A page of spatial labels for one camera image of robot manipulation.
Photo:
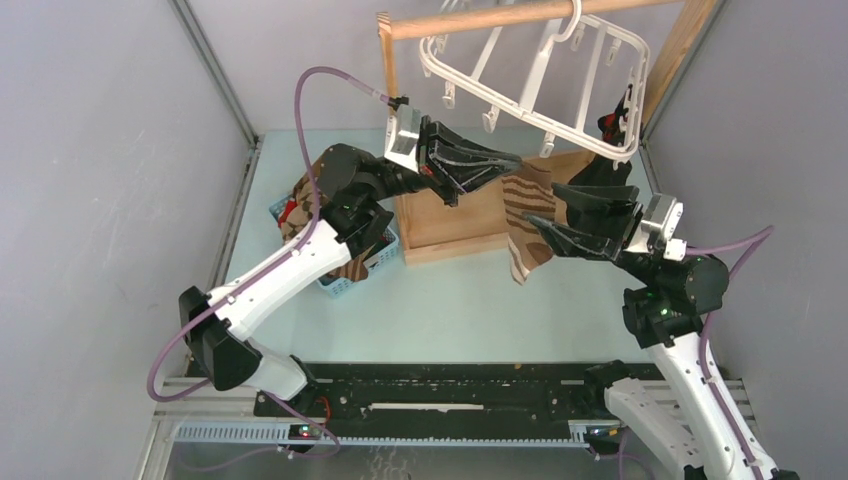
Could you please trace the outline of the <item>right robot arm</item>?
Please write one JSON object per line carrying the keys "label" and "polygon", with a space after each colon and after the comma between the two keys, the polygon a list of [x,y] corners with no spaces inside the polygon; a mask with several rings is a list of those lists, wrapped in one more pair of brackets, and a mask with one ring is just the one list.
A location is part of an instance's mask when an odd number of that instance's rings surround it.
{"label": "right robot arm", "polygon": [[567,222],[529,222],[553,253],[607,261],[637,279],[623,293],[628,332],[668,385],[680,413],[671,415],[620,361],[589,369],[585,411],[621,421],[678,479],[791,479],[747,424],[708,341],[732,270],[712,250],[677,237],[684,206],[673,196],[638,201],[634,186],[556,184]]}

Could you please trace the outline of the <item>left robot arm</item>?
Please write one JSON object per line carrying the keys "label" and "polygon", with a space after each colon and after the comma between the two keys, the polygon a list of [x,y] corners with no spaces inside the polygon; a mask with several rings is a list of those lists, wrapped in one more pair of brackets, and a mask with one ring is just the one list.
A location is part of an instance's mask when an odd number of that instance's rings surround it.
{"label": "left robot arm", "polygon": [[381,201],[430,190],[454,207],[460,196],[517,172],[522,159],[469,141],[428,117],[390,120],[376,157],[339,143],[318,160],[316,213],[283,247],[235,280],[178,299],[184,341],[218,391],[251,386],[277,397],[292,416],[316,403],[293,356],[265,353],[251,337],[266,318],[320,277],[369,252],[393,218]]}

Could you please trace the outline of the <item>white plastic clip hanger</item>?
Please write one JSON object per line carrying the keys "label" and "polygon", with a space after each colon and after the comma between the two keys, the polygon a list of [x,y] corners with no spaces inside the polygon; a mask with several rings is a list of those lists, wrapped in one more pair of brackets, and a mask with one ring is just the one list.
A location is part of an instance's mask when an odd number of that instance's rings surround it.
{"label": "white plastic clip hanger", "polygon": [[[544,140],[539,153],[543,158],[550,156],[557,139],[563,139],[615,162],[628,162],[638,149],[638,140],[641,134],[641,113],[650,59],[649,46],[635,33],[600,17],[588,14],[584,9],[583,2],[569,1],[567,4],[574,8],[568,25],[562,25],[564,21],[562,16],[547,20],[540,45],[533,55],[529,73],[521,95],[517,99],[511,99],[481,81],[485,66],[503,29],[501,25],[493,28],[470,74],[462,73],[438,58],[447,41],[445,34],[422,38],[419,43],[419,58],[422,68],[427,76],[435,74],[445,81],[443,101],[448,109],[455,107],[455,90],[457,88],[488,102],[490,109],[482,114],[484,129],[488,133],[495,130],[499,115],[504,113],[544,132]],[[594,44],[591,55],[586,61],[580,99],[574,118],[563,122],[537,109],[540,90],[554,51],[564,43],[569,44],[571,51],[578,51],[585,31],[588,29],[594,32]],[[630,68],[625,81],[625,90],[630,83],[633,84],[633,96],[628,115],[626,143],[622,147],[616,147],[587,133],[586,123],[599,68],[601,65],[612,65],[623,45],[628,45],[635,51],[635,63]]]}

